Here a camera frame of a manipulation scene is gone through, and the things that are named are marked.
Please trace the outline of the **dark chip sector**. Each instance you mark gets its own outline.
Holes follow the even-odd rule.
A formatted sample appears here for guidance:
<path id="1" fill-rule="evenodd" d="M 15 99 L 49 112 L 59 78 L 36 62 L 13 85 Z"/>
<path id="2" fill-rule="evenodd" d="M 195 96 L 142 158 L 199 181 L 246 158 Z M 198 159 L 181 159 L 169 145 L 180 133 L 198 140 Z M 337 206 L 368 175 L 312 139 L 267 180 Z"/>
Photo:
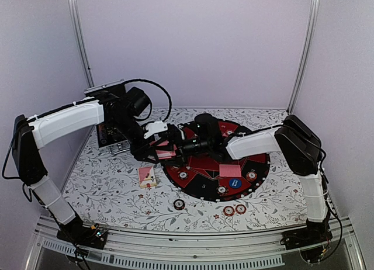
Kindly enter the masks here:
<path id="1" fill-rule="evenodd" d="M 187 179 L 188 178 L 188 173 L 181 171 L 181 172 L 178 173 L 178 177 L 179 177 L 179 179 Z"/>
<path id="2" fill-rule="evenodd" d="M 225 187 L 225 186 L 218 186 L 218 187 L 217 187 L 217 193 L 218 193 L 219 195 L 225 195 L 225 194 L 228 193 L 228 188 Z"/>

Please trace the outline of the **orange chip sector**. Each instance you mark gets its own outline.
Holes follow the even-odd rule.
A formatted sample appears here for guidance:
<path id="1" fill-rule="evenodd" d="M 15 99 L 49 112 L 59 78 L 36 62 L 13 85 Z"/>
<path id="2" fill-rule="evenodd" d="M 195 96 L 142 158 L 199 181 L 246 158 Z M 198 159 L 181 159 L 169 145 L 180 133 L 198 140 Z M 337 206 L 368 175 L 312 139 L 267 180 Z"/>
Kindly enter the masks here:
<path id="1" fill-rule="evenodd" d="M 250 171 L 246 174 L 245 178 L 249 182 L 254 182 L 257 179 L 257 174 L 254 171 Z"/>

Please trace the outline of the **pink card sector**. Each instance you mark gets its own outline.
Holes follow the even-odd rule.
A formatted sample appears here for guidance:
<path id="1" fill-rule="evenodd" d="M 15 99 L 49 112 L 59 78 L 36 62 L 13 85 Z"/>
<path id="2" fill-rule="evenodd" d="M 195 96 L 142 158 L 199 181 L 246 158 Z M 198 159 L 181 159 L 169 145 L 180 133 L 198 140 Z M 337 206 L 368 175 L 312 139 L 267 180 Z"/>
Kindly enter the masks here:
<path id="1" fill-rule="evenodd" d="M 223 178 L 241 177 L 241 166 L 239 164 L 220 164 L 219 176 Z"/>

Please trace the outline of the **dark brown chip stack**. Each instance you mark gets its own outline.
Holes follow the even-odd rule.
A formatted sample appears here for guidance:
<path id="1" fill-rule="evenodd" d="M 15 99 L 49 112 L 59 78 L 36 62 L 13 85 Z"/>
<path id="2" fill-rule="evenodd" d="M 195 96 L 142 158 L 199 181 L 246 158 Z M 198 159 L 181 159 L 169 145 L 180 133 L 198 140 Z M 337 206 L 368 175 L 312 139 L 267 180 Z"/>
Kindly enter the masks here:
<path id="1" fill-rule="evenodd" d="M 176 210 L 183 210 L 185 208 L 185 202 L 181 199 L 177 199 L 173 202 L 173 206 Z"/>

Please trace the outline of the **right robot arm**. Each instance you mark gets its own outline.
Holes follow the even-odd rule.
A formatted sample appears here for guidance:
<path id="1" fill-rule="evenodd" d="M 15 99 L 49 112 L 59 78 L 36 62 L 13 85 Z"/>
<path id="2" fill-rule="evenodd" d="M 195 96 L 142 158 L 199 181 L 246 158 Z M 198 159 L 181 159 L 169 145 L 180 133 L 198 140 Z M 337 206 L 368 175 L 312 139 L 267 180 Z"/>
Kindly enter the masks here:
<path id="1" fill-rule="evenodd" d="M 269 175 L 270 154 L 281 153 L 302 186 L 306 226 L 282 234 L 286 249 L 316 244 L 302 258 L 311 264 L 328 258 L 335 248 L 329 220 L 327 180 L 322 168 L 321 140 L 296 116 L 279 125 L 250 130 L 208 113 L 178 126 L 168 125 L 154 142 L 155 159 L 182 192 L 210 202 L 228 202 L 252 194 Z"/>

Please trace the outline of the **orange chip stack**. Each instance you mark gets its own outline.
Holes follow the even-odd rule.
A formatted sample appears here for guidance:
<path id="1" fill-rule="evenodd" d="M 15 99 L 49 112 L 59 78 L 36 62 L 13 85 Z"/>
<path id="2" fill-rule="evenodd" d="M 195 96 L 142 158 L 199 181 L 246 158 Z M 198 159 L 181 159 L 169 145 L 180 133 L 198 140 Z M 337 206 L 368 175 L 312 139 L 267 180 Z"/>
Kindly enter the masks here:
<path id="1" fill-rule="evenodd" d="M 225 206 L 223 209 L 223 213 L 225 216 L 231 217 L 235 214 L 235 208 L 232 206 Z"/>

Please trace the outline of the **pink playing card deck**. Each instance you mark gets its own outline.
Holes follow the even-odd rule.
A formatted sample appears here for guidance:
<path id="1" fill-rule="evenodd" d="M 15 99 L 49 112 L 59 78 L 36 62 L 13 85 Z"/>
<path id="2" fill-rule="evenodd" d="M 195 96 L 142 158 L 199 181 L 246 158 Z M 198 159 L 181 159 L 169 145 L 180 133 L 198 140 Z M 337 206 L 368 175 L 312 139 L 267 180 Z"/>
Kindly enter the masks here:
<path id="1" fill-rule="evenodd" d="M 171 144 L 169 141 L 163 141 L 156 145 L 155 151 L 160 160 L 166 160 L 169 151 L 176 151 L 176 145 Z"/>

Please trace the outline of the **blue small blind button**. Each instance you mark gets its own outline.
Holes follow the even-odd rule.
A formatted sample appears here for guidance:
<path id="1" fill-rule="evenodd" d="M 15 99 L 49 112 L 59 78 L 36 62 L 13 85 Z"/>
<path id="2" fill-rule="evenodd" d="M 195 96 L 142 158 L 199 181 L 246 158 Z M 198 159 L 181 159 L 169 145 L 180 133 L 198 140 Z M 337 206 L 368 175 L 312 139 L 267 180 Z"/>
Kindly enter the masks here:
<path id="1" fill-rule="evenodd" d="M 233 189 L 238 189 L 241 187 L 242 185 L 242 182 L 240 179 L 238 178 L 231 178 L 230 181 L 229 181 L 229 185 L 231 188 Z"/>

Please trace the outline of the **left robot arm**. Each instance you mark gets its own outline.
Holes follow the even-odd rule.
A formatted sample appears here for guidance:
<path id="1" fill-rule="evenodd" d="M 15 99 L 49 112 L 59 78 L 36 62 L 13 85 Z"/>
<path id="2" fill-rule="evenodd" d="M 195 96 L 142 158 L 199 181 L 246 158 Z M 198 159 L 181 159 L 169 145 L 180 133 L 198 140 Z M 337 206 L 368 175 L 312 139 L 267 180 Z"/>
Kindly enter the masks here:
<path id="1" fill-rule="evenodd" d="M 6 180 L 20 180 L 28 190 L 27 198 L 36 200 L 49 212 L 58 225 L 57 238 L 76 248 L 93 247 L 102 250 L 107 231 L 98 224 L 87 226 L 78 212 L 62 195 L 56 178 L 49 176 L 44 154 L 50 145 L 60 145 L 68 136 L 103 124 L 113 127 L 129 142 L 131 155 L 140 161 L 158 161 L 151 146 L 156 133 L 167 129 L 166 120 L 140 124 L 140 115 L 152 107 L 152 101 L 136 83 L 149 84 L 162 91 L 168 107 L 172 106 L 169 92 L 149 79 L 130 79 L 90 87 L 84 98 L 39 115 L 15 118 L 13 134 L 2 167 Z"/>

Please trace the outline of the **dark chip bottom sector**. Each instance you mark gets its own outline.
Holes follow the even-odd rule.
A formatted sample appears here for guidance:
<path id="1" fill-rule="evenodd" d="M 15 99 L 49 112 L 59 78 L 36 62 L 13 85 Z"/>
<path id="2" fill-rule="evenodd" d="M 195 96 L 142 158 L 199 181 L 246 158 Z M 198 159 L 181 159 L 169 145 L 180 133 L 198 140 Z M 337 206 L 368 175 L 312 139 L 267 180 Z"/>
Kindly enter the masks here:
<path id="1" fill-rule="evenodd" d="M 218 186 L 218 187 L 217 187 L 217 193 L 218 193 L 219 195 L 225 195 L 225 194 L 228 193 L 228 188 L 225 187 L 225 186 Z"/>

